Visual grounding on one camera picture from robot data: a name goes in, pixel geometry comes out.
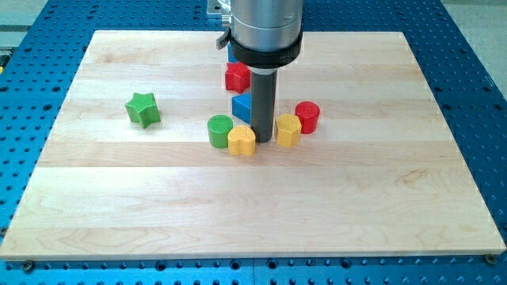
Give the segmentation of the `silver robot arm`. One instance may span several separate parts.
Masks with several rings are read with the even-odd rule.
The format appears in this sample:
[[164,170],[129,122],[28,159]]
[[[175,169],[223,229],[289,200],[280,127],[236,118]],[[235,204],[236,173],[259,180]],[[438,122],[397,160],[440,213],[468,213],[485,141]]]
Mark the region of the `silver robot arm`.
[[303,0],[208,0],[207,14],[224,27],[216,48],[255,74],[270,75],[297,59],[303,40]]

